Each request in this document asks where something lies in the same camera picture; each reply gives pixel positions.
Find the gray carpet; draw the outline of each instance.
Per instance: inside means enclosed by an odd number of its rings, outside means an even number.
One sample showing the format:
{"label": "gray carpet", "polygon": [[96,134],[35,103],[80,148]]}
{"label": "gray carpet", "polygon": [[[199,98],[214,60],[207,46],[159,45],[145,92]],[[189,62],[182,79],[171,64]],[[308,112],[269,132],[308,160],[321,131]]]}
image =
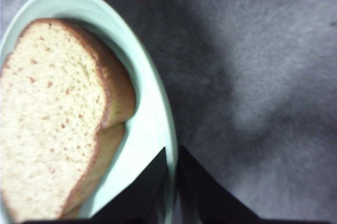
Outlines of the gray carpet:
{"label": "gray carpet", "polygon": [[[25,1],[1,0],[1,34]],[[221,185],[261,217],[337,222],[337,0],[106,1]]]}

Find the bread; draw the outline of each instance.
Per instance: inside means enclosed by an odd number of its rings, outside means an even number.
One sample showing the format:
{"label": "bread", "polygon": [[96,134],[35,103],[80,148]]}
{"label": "bread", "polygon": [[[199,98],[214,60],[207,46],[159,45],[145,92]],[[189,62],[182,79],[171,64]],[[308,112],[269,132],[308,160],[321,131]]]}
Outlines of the bread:
{"label": "bread", "polygon": [[135,109],[112,50],[70,22],[41,18],[1,71],[1,193],[15,222],[74,212],[95,189]]}

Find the bread crust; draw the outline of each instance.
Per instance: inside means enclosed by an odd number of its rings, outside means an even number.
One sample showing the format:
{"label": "bread crust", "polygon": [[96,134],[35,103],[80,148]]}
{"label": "bread crust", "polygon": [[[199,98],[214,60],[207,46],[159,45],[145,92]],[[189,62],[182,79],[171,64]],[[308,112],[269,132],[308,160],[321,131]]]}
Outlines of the bread crust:
{"label": "bread crust", "polygon": [[[114,52],[87,30],[65,20],[39,18],[25,27],[20,34],[20,38],[24,37],[25,32],[35,23],[57,24],[70,32],[94,59],[97,77],[101,80],[105,92],[104,113],[100,124],[97,125],[96,135],[93,139],[96,141],[94,154],[87,170],[78,180],[64,203],[58,216],[58,218],[61,218],[62,216],[73,216],[73,213],[76,212],[74,209],[80,207],[104,175],[115,150],[122,140],[124,134],[123,122],[129,119],[135,111],[135,91],[127,70]],[[4,62],[1,72],[3,68],[6,68],[6,63],[10,56],[11,54],[8,55]],[[8,210],[15,220],[15,210]]]}

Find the oval plate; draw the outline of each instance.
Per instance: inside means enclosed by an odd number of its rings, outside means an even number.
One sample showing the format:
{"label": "oval plate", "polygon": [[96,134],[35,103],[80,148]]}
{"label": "oval plate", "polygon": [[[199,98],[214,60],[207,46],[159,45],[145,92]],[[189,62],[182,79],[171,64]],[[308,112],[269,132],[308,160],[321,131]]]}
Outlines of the oval plate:
{"label": "oval plate", "polygon": [[[97,189],[82,205],[80,217],[89,218],[97,213],[166,147],[170,179],[165,193],[165,222],[171,223],[177,143],[165,89],[147,51],[118,13],[103,0],[29,0],[4,35],[1,64],[13,50],[23,28],[41,17],[66,18],[94,33],[115,51],[136,90],[136,113],[127,121],[124,140]],[[8,223],[3,206],[1,216],[1,223]]]}

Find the white bread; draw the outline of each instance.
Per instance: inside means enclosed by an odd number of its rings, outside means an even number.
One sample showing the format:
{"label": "white bread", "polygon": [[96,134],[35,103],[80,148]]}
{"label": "white bread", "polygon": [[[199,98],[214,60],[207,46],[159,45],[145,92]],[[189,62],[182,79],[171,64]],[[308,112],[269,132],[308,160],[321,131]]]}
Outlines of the white bread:
{"label": "white bread", "polygon": [[126,69],[83,28],[42,18],[1,72],[1,197],[15,222],[57,219],[92,193],[135,109]]}

